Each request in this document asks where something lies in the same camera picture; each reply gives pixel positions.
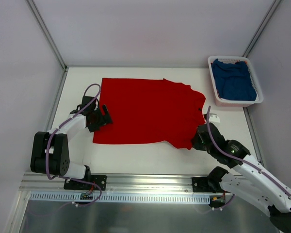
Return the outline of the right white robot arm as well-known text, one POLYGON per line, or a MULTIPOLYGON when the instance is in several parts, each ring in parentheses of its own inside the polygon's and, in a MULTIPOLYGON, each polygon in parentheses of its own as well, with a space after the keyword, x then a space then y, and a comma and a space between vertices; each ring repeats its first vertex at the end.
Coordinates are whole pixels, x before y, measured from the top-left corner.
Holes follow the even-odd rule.
POLYGON ((217 166, 202 182, 202 190, 232 193, 262 211, 281 232, 291 233, 291 188, 263 167, 243 144, 226 140, 209 123, 197 128, 192 145, 244 177, 241 180, 217 166))

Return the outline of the red t shirt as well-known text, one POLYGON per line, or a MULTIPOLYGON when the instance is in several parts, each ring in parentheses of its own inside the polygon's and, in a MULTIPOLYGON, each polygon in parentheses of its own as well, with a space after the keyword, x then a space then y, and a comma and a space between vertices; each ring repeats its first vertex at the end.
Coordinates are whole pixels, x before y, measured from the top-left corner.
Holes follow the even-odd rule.
POLYGON ((99 100, 113 122, 94 132, 96 144, 166 141, 190 150, 197 127, 205 123, 206 97, 190 85, 167 79, 103 78, 99 100))

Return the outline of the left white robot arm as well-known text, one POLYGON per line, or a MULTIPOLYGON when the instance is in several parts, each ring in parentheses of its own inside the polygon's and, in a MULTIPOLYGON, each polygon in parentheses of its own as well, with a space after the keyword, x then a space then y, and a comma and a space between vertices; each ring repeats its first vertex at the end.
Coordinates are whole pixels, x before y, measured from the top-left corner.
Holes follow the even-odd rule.
POLYGON ((99 105, 95 97, 83 96, 81 104, 58 127, 34 135, 31 171, 46 174, 50 179, 73 178, 80 189, 89 188, 90 168, 70 161, 69 141, 85 128, 93 133, 112 122, 105 104, 99 105))

